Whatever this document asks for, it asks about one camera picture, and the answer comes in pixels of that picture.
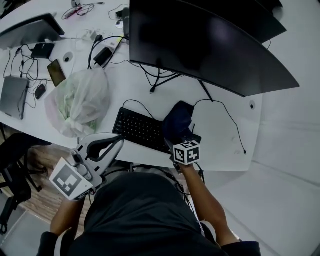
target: smartphone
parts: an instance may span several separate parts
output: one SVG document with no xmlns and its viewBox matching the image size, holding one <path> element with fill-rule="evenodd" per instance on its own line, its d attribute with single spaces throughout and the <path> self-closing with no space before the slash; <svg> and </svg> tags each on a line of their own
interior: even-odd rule
<svg viewBox="0 0 320 256">
<path fill-rule="evenodd" d="M 57 87 L 62 81 L 66 80 L 65 74 L 57 59 L 48 66 L 48 71 L 55 87 Z"/>
</svg>

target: person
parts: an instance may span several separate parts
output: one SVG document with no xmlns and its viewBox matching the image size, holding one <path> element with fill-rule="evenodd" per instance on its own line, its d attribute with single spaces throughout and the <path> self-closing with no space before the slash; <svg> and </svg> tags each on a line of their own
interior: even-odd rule
<svg viewBox="0 0 320 256">
<path fill-rule="evenodd" d="M 184 192 L 168 172 L 158 169 L 161 172 L 152 173 L 154 168 L 130 172 L 111 182 L 107 179 L 108 184 L 97 191 L 85 218 L 84 233 L 75 240 L 84 199 L 65 199 L 50 232 L 42 234 L 38 256 L 53 256 L 58 237 L 67 230 L 72 238 L 62 240 L 61 255 L 261 255 L 258 242 L 236 238 L 223 207 L 193 165 L 180 168 L 202 222 L 185 203 Z"/>
</svg>

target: fiducial marker cube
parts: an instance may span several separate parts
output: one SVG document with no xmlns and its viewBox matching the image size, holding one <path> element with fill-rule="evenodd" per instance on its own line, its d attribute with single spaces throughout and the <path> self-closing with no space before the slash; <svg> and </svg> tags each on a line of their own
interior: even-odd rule
<svg viewBox="0 0 320 256">
<path fill-rule="evenodd" d="M 200 160 L 200 145 L 195 140 L 173 146 L 174 161 L 190 165 Z"/>
</svg>

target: curved monitor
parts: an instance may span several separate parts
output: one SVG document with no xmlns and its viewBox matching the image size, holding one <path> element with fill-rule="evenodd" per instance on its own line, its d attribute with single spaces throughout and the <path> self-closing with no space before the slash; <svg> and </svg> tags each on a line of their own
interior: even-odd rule
<svg viewBox="0 0 320 256">
<path fill-rule="evenodd" d="M 130 61 L 186 75 L 242 97 L 299 87 L 249 34 L 176 0 L 130 1 Z"/>
<path fill-rule="evenodd" d="M 24 20 L 0 33 L 0 49 L 61 40 L 65 32 L 50 13 Z"/>
<path fill-rule="evenodd" d="M 266 7 L 271 0 L 258 0 Z M 182 0 L 214 13 L 242 29 L 261 44 L 286 32 L 285 27 L 257 0 Z"/>
</svg>

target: wooden floor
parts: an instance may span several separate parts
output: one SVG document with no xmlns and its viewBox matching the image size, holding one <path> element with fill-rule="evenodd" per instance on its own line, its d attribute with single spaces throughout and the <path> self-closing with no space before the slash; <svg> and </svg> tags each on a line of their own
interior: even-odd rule
<svg viewBox="0 0 320 256">
<path fill-rule="evenodd" d="M 18 131 L 4 126 L 6 137 L 10 137 L 12 134 L 18 133 Z M 0 145 L 4 142 L 2 134 L 0 135 Z M 43 167 L 48 170 L 47 174 L 32 174 L 31 177 L 38 186 L 42 187 L 41 192 L 37 192 L 32 185 L 32 197 L 27 202 L 21 203 L 20 207 L 31 212 L 32 214 L 38 216 L 44 221 L 51 223 L 53 217 L 55 216 L 58 208 L 64 198 L 62 194 L 51 184 L 49 177 L 52 174 L 56 164 L 61 157 L 67 158 L 69 156 L 70 150 L 68 148 L 51 145 L 51 146 L 37 146 L 33 147 L 28 152 L 28 168 L 30 170 L 41 171 Z M 185 192 L 187 193 L 188 187 L 184 176 L 176 177 L 180 183 L 183 184 Z M 4 182 L 3 177 L 0 177 L 0 182 Z M 2 188 L 2 191 L 9 197 L 12 196 L 12 192 L 8 187 Z M 78 236 L 84 232 L 84 221 L 87 212 L 91 204 L 89 197 L 85 199 L 84 207 L 81 213 Z"/>
</svg>

